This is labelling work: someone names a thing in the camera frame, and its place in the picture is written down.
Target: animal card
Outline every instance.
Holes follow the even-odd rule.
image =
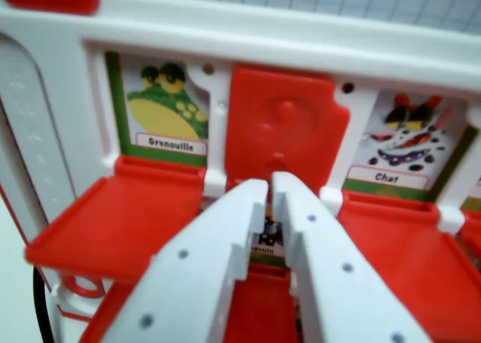
[[[481,178],[478,179],[476,186],[471,190],[462,208],[481,211]]]
[[[206,166],[207,95],[183,63],[117,53],[106,62],[122,152]]]
[[[382,91],[344,188],[425,199],[466,130],[465,111],[458,99]]]
[[[270,205],[267,206],[264,231],[254,234],[250,261],[270,266],[286,266],[283,228],[280,223],[272,220]]]

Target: red plastic tray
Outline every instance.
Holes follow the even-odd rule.
[[[246,281],[235,284],[225,343],[272,341],[296,343],[294,299],[289,295],[286,269],[251,264]],[[114,284],[80,340],[100,341],[132,291]]]
[[[137,281],[150,257],[197,214],[205,170],[122,156],[26,248],[62,273]]]
[[[481,341],[481,275],[434,205],[345,192],[340,221],[435,341]]]

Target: question mark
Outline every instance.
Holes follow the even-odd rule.
[[[296,142],[316,127],[316,110],[302,99],[267,100],[260,106],[256,126],[257,137],[272,147],[264,166],[270,177],[275,171],[289,171]]]

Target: black cable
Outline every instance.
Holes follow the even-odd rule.
[[[52,326],[48,317],[47,301],[45,300],[44,279],[35,267],[33,268],[33,301],[42,340],[44,343],[54,343]]]

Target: cartoon frog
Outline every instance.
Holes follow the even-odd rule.
[[[145,90],[127,95],[134,118],[150,134],[206,140],[208,121],[185,91],[186,74],[172,62],[141,72]]]

